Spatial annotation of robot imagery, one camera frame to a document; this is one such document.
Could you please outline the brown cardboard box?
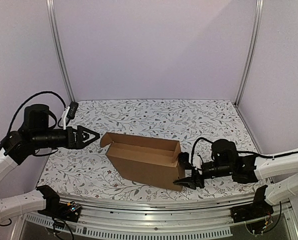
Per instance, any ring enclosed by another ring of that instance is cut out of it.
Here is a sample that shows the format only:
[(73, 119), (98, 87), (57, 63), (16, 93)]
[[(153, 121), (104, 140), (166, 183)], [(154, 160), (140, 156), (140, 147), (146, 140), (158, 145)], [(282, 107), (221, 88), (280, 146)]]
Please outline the brown cardboard box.
[(178, 156), (178, 140), (144, 137), (113, 132), (105, 133), (100, 147), (109, 146), (106, 156), (126, 180), (180, 192), (183, 187), (174, 184), (185, 177), (185, 169)]

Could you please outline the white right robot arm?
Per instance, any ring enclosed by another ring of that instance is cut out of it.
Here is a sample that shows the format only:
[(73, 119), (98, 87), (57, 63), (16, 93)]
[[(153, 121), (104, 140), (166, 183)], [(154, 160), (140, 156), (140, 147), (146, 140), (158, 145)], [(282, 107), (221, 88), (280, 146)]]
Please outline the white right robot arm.
[(178, 155), (179, 164), (191, 171), (189, 177), (175, 180), (173, 183), (190, 189), (204, 188), (205, 180), (230, 176), (239, 184), (257, 183), (271, 177), (290, 174), (286, 179), (258, 188), (253, 203), (247, 213), (251, 218), (258, 218), (267, 210), (267, 204), (279, 202), (298, 195), (298, 148), (271, 155), (252, 151), (238, 151), (236, 144), (227, 139), (211, 142), (211, 161), (194, 164), (195, 150)]

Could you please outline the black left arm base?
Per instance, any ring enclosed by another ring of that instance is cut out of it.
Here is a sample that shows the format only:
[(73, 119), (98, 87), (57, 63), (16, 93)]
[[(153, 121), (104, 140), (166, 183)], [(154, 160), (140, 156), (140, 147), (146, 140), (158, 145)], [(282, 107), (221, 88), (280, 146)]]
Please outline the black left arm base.
[(67, 203), (60, 202), (60, 196), (51, 187), (48, 185), (42, 185), (38, 186), (36, 190), (42, 193), (43, 199), (46, 201), (46, 208), (43, 210), (38, 210), (37, 212), (39, 214), (73, 223), (78, 222), (82, 206), (76, 213), (66, 213), (65, 210)]

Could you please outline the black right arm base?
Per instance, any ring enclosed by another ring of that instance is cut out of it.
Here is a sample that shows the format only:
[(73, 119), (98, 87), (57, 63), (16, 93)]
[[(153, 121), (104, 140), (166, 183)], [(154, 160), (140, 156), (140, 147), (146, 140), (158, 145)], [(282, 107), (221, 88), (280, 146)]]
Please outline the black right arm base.
[[(248, 204), (234, 206), (230, 209), (230, 216), (234, 223), (246, 222), (258, 218), (269, 217), (274, 213), (272, 205), (265, 201), (265, 192), (268, 185), (259, 187), (254, 195), (253, 201)], [(268, 220), (246, 224), (246, 229), (253, 235), (263, 234), (268, 226)]]

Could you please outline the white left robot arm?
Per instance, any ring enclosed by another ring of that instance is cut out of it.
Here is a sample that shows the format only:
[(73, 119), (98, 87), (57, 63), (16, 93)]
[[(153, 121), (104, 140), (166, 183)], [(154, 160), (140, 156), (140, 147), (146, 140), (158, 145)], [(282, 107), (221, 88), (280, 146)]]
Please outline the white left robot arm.
[[(50, 118), (55, 119), (56, 116), (45, 104), (33, 104), (24, 109), (21, 127), (8, 133), (0, 143), (0, 181), (29, 156), (35, 156), (38, 150), (81, 150), (100, 138), (99, 133), (81, 125), (77, 128), (56, 128), (49, 125)], [(64, 206), (50, 186), (38, 186), (28, 193), (0, 199), (0, 224), (33, 211), (62, 219)]]

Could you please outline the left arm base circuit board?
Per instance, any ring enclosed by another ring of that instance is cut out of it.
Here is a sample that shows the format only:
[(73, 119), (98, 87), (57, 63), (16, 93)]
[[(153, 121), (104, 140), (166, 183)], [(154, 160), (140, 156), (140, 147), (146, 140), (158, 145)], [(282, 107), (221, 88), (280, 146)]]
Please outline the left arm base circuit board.
[(81, 208), (81, 204), (75, 203), (74, 201), (68, 202), (65, 205), (65, 213), (77, 213), (78, 210)]

